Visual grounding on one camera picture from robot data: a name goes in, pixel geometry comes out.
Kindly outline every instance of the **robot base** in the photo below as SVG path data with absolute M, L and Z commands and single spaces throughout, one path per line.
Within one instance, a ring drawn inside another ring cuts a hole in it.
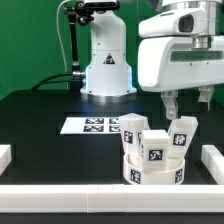
M 131 92 L 121 96 L 100 96 L 89 93 L 81 93 L 81 97 L 84 100 L 90 100 L 96 103 L 120 103 L 129 100 L 135 100 L 137 96 L 136 92 Z

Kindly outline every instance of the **white cube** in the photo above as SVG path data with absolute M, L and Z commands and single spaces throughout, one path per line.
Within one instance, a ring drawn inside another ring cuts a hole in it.
M 166 168 L 169 136 L 165 130 L 143 130 L 140 167 L 143 172 Z
M 184 117 L 173 120 L 168 130 L 170 136 L 169 157 L 183 158 L 191 144 L 198 121 L 195 117 Z
M 140 158 L 141 133 L 149 129 L 147 117 L 138 114 L 127 114 L 119 117 L 124 152 Z
M 11 146 L 0 145 L 0 175 L 4 172 L 11 161 Z

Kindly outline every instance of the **black table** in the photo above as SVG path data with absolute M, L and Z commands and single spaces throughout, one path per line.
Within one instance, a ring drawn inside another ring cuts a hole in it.
M 215 184 L 201 162 L 204 144 L 224 151 L 224 107 L 197 112 L 198 92 L 179 92 L 181 116 L 196 116 L 199 127 L 186 155 L 183 184 Z M 120 134 L 60 135 L 67 116 L 147 116 L 151 129 L 168 130 L 160 94 L 139 91 L 135 100 L 94 103 L 65 90 L 16 91 L 0 102 L 0 144 L 12 145 L 13 161 L 0 184 L 119 184 L 123 148 Z M 223 223 L 224 214 L 0 214 L 0 223 Z

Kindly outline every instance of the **green wall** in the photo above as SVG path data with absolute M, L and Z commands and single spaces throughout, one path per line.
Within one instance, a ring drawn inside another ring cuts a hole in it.
M 12 91 L 30 89 L 40 80 L 64 72 L 56 32 L 56 12 L 62 0 L 1 0 L 0 7 L 0 99 Z M 133 68 L 133 84 L 137 84 L 137 52 L 140 38 L 138 23 L 155 15 L 144 0 L 139 4 L 122 4 L 116 12 L 127 25 L 127 62 Z M 66 55 L 71 63 L 70 33 L 67 18 L 61 12 L 60 27 Z M 90 30 L 77 27 L 80 63 L 90 62 Z M 66 84 L 43 88 L 67 88 Z M 224 88 L 215 98 L 224 104 Z

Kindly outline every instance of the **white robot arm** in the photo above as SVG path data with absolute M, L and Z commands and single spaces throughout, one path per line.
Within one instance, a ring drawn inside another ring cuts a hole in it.
M 71 26 L 75 15 L 80 25 L 90 23 L 91 27 L 92 60 L 85 72 L 86 85 L 81 89 L 84 99 L 119 102 L 136 92 L 132 86 L 131 67 L 126 62 L 126 26 L 113 13 L 119 7 L 117 0 L 84 0 L 71 9 L 75 10 L 71 12 Z M 80 74 L 79 67 L 73 66 L 73 74 Z
M 212 85 L 224 83 L 222 0 L 164 0 L 162 12 L 139 24 L 143 38 L 138 80 L 145 91 L 163 92 L 167 118 L 177 116 L 178 89 L 200 87 L 208 103 Z

